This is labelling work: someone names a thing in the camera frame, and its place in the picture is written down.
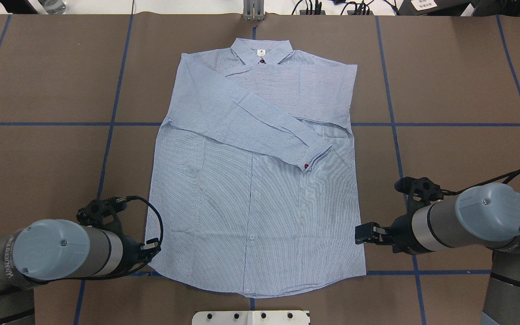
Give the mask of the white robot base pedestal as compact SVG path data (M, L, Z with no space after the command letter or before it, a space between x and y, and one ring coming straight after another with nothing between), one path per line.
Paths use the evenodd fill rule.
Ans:
M192 325L311 325L309 311L202 311L192 317Z

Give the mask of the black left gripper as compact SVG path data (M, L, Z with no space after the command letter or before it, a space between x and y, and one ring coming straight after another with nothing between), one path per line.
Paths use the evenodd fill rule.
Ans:
M133 238L124 235L122 238L122 273L134 272L137 267L145 266L161 251L161 241L158 238L149 239L146 243L138 243Z

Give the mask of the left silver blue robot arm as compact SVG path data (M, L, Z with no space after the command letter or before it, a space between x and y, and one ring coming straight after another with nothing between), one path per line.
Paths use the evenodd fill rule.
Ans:
M34 290L60 280L130 275L159 253L161 239L137 243L116 231L44 219L0 235L0 325L35 323Z

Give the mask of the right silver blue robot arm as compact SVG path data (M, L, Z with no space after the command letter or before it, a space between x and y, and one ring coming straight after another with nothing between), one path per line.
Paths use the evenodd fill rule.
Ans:
M452 194L427 178L405 177L395 189L407 197L407 212L390 226L356 226L357 245L392 247L421 255L479 245L492 251L481 324L520 325L520 194L502 183Z

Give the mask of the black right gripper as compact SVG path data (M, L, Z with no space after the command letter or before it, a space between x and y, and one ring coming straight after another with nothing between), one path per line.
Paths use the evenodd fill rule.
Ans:
M355 227L355 244L378 244L380 233L378 223L364 223ZM412 216L398 217L391 226L383 228L381 239L384 244L392 247L392 253L418 254L418 241L413 235Z

